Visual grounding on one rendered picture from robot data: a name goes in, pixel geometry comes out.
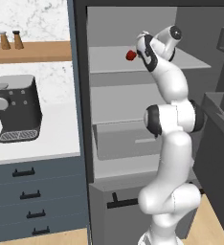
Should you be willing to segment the dark grey coffee machine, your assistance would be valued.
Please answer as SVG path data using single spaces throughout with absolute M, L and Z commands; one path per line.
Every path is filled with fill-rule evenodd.
M 42 122 L 35 77 L 0 77 L 0 143 L 18 143 L 38 138 Z

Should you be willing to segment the red bell pepper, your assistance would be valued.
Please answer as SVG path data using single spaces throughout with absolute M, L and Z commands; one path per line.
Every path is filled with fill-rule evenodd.
M 129 50 L 126 55 L 125 55 L 125 58 L 128 60 L 128 61 L 133 61 L 136 57 L 138 56 L 138 54 L 133 51 L 133 50 Z

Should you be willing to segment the white-capped brown shaker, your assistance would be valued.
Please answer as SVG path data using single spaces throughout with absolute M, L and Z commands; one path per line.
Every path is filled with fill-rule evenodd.
M 10 42 L 8 41 L 6 31 L 0 31 L 0 39 L 1 39 L 1 48 L 3 50 L 9 50 L 11 48 L 11 45 Z

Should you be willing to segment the dark fridge door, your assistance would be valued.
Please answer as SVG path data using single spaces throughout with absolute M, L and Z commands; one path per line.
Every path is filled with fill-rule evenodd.
M 224 28 L 217 49 L 224 53 Z M 207 122 L 193 169 L 224 230 L 224 63 L 217 88 L 204 95 L 202 109 Z

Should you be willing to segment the wooden wall shelf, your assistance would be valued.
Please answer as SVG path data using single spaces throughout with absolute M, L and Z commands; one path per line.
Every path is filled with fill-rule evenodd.
M 0 49 L 0 64 L 71 61 L 72 50 L 69 41 L 25 42 L 17 50 L 11 43 L 9 50 Z

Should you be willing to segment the blue-grey drawer front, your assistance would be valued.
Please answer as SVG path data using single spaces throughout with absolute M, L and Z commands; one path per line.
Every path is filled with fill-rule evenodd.
M 32 235 L 34 228 L 37 230 L 43 230 L 47 226 L 50 228 L 49 234 L 53 234 L 85 228 L 86 222 L 81 219 L 76 221 L 70 216 L 65 216 L 37 222 L 23 222 L 18 224 L 4 225 L 0 226 L 0 241 L 33 237 L 36 236 Z
M 24 191 L 26 194 L 40 191 L 41 196 L 32 199 L 20 200 L 20 195 Z M 21 183 L 18 185 L 0 186 L 0 207 L 15 205 L 19 203 L 29 203 L 38 200 L 48 200 L 59 197 L 75 196 L 85 193 L 84 186 L 77 185 L 71 181 L 60 181 L 44 183 Z
M 37 213 L 44 210 L 46 215 L 43 217 L 58 217 L 67 214 L 81 213 L 86 210 L 85 205 L 73 198 L 56 199 L 31 204 L 8 206 L 0 208 L 0 225 L 34 220 L 28 219 L 28 212 Z
M 12 173 L 15 169 L 18 171 L 25 171 L 31 170 L 32 167 L 35 171 L 34 175 L 12 177 Z M 84 166 L 80 157 L 57 158 L 0 165 L 0 185 L 76 175 L 84 177 Z

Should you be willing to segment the grey fridge crisper drawer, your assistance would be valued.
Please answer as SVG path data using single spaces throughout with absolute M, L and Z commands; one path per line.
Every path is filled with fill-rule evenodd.
M 160 153 L 161 137 L 155 138 L 143 121 L 97 123 L 93 129 L 100 160 Z

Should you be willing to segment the black-capped brown shaker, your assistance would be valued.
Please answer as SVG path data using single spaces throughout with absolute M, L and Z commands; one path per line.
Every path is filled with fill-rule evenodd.
M 20 31 L 13 31 L 13 36 L 14 36 L 14 47 L 17 50 L 23 49 L 24 45 L 20 37 Z

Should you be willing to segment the grey freezer drawer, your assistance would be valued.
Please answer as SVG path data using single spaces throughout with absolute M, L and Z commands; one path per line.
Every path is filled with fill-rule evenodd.
M 93 245 L 138 245 L 140 237 L 149 229 L 159 245 L 177 245 L 176 238 L 188 237 L 196 209 L 187 212 L 145 214 L 139 205 L 108 209 L 112 193 L 119 200 L 137 198 L 142 188 L 156 177 L 155 172 L 103 178 L 89 185 L 90 214 Z

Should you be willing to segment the grey fridge shelf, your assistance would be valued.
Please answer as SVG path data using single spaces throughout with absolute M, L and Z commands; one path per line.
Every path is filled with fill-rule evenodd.
M 93 123 L 141 120 L 151 104 L 165 104 L 155 83 L 91 88 Z
M 145 65 L 139 58 L 129 61 L 125 58 L 129 50 L 134 51 L 134 46 L 109 46 L 89 48 L 89 69 L 91 74 L 143 72 Z M 210 65 L 198 58 L 176 49 L 173 64 L 180 69 L 205 69 Z

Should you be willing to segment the grey open fridge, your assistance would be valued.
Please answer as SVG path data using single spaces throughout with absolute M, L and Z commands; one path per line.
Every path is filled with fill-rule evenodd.
M 156 35 L 169 26 L 182 32 L 176 45 L 189 55 L 210 65 L 205 69 L 181 71 L 187 79 L 189 98 L 204 114 L 203 127 L 190 134 L 192 140 L 191 167 L 187 182 L 199 188 L 201 198 L 206 195 L 195 172 L 194 163 L 203 137 L 207 115 L 202 100 L 207 92 L 214 92 L 224 63 L 224 53 L 217 49 L 221 29 L 224 28 L 224 0 L 73 0 L 79 94 L 86 177 L 88 185 L 96 180 L 139 173 L 157 174 L 160 153 L 138 157 L 100 160 L 97 154 L 91 110 L 91 88 L 106 86 L 152 84 L 156 81 L 147 70 L 91 74 L 89 48 L 134 46 L 142 32 Z

